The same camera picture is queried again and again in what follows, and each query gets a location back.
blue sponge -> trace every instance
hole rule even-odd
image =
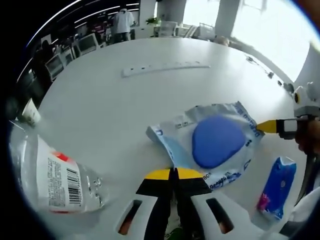
[[[241,127],[221,115],[208,117],[198,123],[192,135],[192,154],[204,169],[223,164],[245,144]]]

blue tissue pack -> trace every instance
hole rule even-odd
[[[268,219],[282,219],[296,170],[296,163],[288,157],[278,157],[274,162],[257,204],[257,209]]]

white table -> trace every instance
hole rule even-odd
[[[121,77],[123,68],[184,61],[200,61],[211,68]],[[147,126],[171,119],[195,105],[236,101],[258,123],[293,117],[292,99],[276,80],[248,63],[242,52],[212,42],[138,39],[75,59],[43,99],[39,108],[42,122],[37,129],[57,150],[99,173],[107,173],[111,199],[100,212],[43,216],[44,220],[57,235],[77,233],[80,239],[106,239],[108,233],[115,231],[120,213],[144,176],[172,165],[167,154],[145,135]],[[253,215],[278,156],[295,160],[297,172],[285,204],[285,216],[273,227],[274,231],[285,223],[304,177],[306,157],[294,140],[267,134],[244,175],[221,189]]]

plastic bottle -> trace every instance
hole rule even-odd
[[[10,128],[13,171],[35,211],[83,213],[104,206],[108,188],[95,171],[49,147],[27,124],[11,121]]]

window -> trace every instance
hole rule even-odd
[[[312,32],[288,0],[243,0],[232,36],[253,46],[294,82],[306,60]]]
[[[158,2],[155,1],[155,6],[154,6],[154,14],[153,17],[156,18],[158,15]]]
[[[186,0],[183,23],[199,26],[200,23],[215,26],[220,0]]]

